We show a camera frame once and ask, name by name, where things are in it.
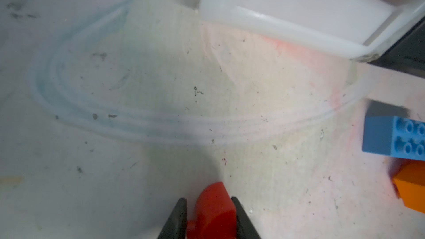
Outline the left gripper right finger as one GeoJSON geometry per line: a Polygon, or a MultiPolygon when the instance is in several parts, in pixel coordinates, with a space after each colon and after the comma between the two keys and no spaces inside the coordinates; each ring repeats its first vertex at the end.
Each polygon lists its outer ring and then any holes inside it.
{"type": "Polygon", "coordinates": [[[236,238],[261,239],[239,199],[237,197],[231,197],[231,200],[236,208],[236,238]]]}

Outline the small red lego piece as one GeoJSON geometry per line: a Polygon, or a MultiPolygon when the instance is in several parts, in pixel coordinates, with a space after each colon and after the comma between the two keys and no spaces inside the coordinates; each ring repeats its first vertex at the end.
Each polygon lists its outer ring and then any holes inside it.
{"type": "Polygon", "coordinates": [[[205,188],[195,205],[195,219],[187,222],[187,239],[235,239],[236,208],[224,184],[205,188]]]}

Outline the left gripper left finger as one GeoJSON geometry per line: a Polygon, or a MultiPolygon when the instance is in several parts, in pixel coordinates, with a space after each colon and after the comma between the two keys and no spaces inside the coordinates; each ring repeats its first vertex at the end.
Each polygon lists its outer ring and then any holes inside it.
{"type": "Polygon", "coordinates": [[[187,199],[180,198],[162,227],[157,239],[186,239],[187,217],[187,199]]]}

